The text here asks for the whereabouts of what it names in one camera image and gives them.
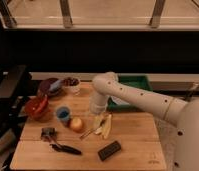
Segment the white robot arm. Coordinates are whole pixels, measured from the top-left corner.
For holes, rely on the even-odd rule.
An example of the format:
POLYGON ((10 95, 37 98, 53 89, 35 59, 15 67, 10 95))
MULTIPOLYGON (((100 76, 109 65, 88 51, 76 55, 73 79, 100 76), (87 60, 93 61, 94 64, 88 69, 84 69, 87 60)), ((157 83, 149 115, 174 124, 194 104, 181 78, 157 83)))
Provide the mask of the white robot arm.
POLYGON ((90 111, 101 114, 110 96, 151 113, 177 127, 172 171, 199 171, 199 99, 190 102, 121 84, 114 72, 96 75, 92 80, 90 111))

